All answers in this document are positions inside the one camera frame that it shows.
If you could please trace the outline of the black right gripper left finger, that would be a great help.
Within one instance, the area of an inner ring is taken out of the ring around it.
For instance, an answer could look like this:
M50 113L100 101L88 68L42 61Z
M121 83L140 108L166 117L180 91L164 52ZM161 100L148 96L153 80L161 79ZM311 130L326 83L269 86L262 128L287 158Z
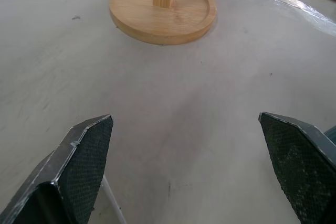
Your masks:
M106 166L110 114L73 126L29 174L1 223L88 223Z

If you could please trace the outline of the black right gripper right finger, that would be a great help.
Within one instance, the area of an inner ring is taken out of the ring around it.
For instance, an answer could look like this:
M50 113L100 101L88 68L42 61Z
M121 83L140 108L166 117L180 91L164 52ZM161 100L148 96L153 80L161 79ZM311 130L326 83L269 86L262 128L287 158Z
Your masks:
M335 223L335 142L316 126L261 112L259 123L282 191L301 223Z

